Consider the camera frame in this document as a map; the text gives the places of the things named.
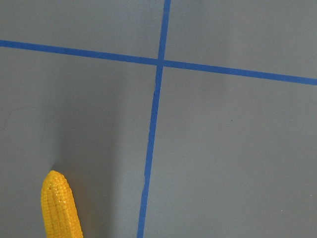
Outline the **yellow corn cob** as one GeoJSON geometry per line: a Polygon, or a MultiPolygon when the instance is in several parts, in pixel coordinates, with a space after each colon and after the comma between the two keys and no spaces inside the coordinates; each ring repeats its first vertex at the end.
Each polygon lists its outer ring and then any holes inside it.
{"type": "Polygon", "coordinates": [[[41,208],[48,238],[82,238],[77,209],[65,176],[50,171],[41,189],[41,208]]]}

